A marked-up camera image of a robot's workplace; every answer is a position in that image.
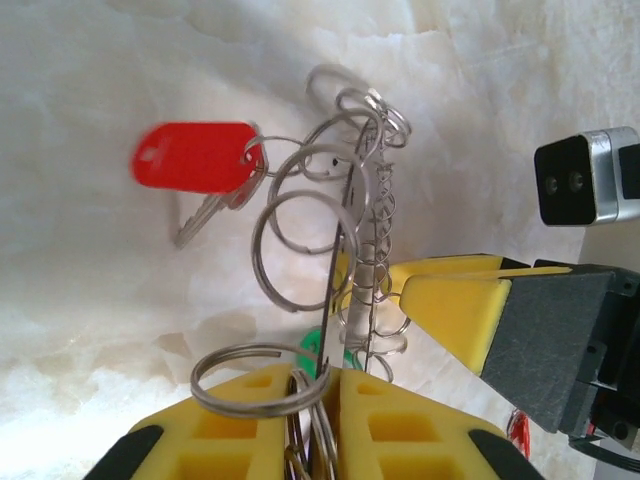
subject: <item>silver key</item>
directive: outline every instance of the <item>silver key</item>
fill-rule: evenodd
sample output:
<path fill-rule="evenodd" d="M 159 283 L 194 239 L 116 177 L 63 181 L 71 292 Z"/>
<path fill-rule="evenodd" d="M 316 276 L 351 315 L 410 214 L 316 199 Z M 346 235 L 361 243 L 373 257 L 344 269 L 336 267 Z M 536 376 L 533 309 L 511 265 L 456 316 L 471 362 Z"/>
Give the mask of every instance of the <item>silver key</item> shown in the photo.
<path fill-rule="evenodd" d="M 202 205 L 196 210 L 196 213 L 189 217 L 184 226 L 178 231 L 174 240 L 175 246 L 180 250 L 183 249 L 217 212 L 225 208 L 240 210 L 244 207 L 260 187 L 260 184 L 267 176 L 268 170 L 269 161 L 267 160 L 267 154 L 263 146 L 262 162 L 256 165 L 256 169 L 249 177 L 249 180 L 231 193 L 224 195 L 207 195 Z"/>

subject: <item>white marble surface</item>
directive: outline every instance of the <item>white marble surface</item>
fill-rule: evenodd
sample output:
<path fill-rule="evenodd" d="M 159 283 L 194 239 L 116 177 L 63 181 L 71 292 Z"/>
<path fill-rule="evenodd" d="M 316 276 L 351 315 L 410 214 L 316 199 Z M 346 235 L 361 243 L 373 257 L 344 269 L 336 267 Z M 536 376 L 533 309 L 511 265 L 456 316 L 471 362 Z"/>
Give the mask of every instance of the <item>white marble surface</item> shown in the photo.
<path fill-rule="evenodd" d="M 415 127 L 395 157 L 394 260 L 575 260 L 582 232 L 538 218 L 532 153 L 582 129 L 639 126 L 639 15 L 635 0 L 2 2 L 0 476 L 79 478 L 138 419 L 184 398 L 206 352 L 294 342 L 318 322 L 270 305 L 253 278 L 265 187 L 174 250 L 176 208 L 184 220 L 199 199 L 130 179 L 151 124 L 252 119 L 301 136 L 316 120 L 304 77 L 343 63 Z M 275 165 L 286 153 L 269 149 Z M 307 212 L 283 224 L 329 238 L 330 215 Z M 318 298 L 324 264 L 279 248 L 267 238 L 278 285 Z M 398 383 L 504 424 L 508 404 L 414 333 L 394 358 Z M 534 464 L 589 478 L 592 463 L 564 443 L 534 428 Z"/>

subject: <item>red object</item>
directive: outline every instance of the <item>red object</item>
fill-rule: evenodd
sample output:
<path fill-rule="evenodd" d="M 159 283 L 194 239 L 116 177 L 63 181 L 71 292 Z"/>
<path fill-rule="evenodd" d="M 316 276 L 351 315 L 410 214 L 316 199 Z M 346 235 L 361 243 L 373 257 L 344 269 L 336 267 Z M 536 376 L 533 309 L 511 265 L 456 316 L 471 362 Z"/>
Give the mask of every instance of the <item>red object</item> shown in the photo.
<path fill-rule="evenodd" d="M 529 418 L 524 412 L 515 409 L 511 413 L 511 418 L 507 425 L 507 436 L 528 460 L 531 455 L 531 438 L 529 435 Z"/>
<path fill-rule="evenodd" d="M 131 160 L 138 183 L 194 193 L 229 193 L 244 184 L 262 155 L 246 123 L 165 123 L 147 133 Z"/>

